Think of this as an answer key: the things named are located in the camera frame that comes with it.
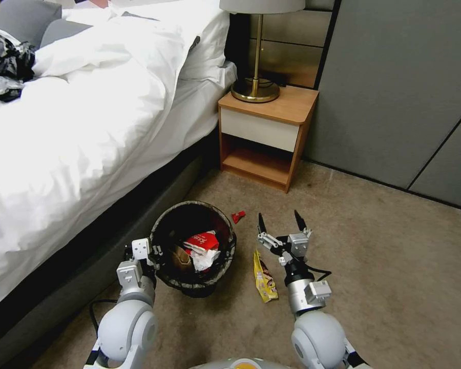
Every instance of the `trash can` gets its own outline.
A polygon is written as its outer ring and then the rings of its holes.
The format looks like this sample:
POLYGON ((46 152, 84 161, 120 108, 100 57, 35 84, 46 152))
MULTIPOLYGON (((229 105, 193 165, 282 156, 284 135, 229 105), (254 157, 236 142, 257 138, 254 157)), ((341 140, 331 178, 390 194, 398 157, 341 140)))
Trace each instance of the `trash can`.
POLYGON ((191 297, 207 297, 229 268, 236 249, 236 234, 229 219, 215 206, 201 201, 184 201, 167 209, 155 222, 150 234, 152 245, 160 246, 162 256, 157 276, 165 284, 191 297), (220 254, 203 272, 182 271, 172 258, 176 246, 189 237, 214 230, 220 254))

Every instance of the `white drawer front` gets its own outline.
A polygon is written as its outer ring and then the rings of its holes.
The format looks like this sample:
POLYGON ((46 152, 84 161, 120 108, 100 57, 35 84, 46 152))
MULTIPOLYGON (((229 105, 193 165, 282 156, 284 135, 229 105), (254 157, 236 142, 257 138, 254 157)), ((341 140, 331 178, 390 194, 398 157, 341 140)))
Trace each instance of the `white drawer front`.
POLYGON ((220 110, 220 118, 222 133, 294 152, 299 126, 224 108, 220 110))

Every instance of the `wooden headboard panel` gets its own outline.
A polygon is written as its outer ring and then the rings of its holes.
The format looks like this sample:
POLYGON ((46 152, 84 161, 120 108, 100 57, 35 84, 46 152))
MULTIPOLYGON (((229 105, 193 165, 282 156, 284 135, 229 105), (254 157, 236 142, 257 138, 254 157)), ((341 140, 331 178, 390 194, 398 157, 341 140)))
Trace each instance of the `wooden headboard panel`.
MULTIPOLYGON (((340 3, 341 0, 306 0, 302 11, 266 14, 260 74, 280 85, 317 88, 340 3)), ((235 14, 230 19, 225 56, 237 65, 239 77, 251 76, 257 16, 235 14)))

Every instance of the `carpet floor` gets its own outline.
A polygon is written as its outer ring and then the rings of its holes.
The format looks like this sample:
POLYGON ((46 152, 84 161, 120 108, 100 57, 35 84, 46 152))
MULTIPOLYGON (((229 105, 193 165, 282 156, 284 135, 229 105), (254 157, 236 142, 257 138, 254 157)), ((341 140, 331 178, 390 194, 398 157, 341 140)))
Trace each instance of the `carpet floor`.
MULTIPOLYGON (((188 199, 207 201, 230 218, 238 243, 217 290, 192 299, 162 282, 156 291, 156 343, 145 368, 184 369, 227 357, 266 358, 300 368, 291 347, 294 319, 276 257, 256 241, 258 212, 269 232, 294 232, 294 209, 313 229, 309 263, 333 274, 325 312, 373 368, 461 367, 461 210, 357 177, 302 163, 288 194, 218 171, 188 199), (260 247, 279 300, 264 304, 255 288, 260 247)), ((113 285, 101 297, 116 298, 113 285)), ((109 306, 99 306, 100 317, 109 306)), ((32 366, 81 368, 95 334, 83 309, 32 366)))

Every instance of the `wooden nightstand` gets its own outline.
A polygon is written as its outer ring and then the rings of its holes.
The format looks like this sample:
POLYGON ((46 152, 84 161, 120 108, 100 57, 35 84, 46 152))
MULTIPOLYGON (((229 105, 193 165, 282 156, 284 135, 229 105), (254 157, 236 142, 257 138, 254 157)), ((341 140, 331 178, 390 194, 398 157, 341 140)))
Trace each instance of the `wooden nightstand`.
POLYGON ((317 97, 317 91, 287 86, 263 104, 237 100, 230 92, 221 98, 220 170, 288 192, 317 97))

